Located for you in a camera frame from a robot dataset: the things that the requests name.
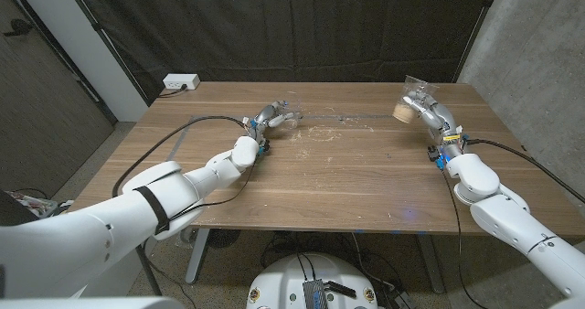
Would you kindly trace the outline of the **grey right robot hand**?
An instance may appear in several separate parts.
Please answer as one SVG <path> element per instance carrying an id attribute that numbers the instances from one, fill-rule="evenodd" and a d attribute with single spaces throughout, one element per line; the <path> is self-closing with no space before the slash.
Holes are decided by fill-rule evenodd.
<path id="1" fill-rule="evenodd" d="M 449 159 L 463 154 L 463 128 L 446 106 L 422 91 L 409 91 L 402 100 L 426 123 L 431 138 Z"/>

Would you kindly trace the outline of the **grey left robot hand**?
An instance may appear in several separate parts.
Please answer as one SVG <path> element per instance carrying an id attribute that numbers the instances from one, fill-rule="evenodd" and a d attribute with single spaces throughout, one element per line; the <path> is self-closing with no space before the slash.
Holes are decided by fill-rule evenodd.
<path id="1" fill-rule="evenodd" d="M 269 128 L 277 128 L 279 125 L 293 121 L 298 123 L 301 119 L 299 108 L 292 108 L 287 101 L 274 101 L 266 105 L 248 125 L 248 136 L 254 139 L 258 145 L 264 146 L 267 139 L 264 133 Z"/>

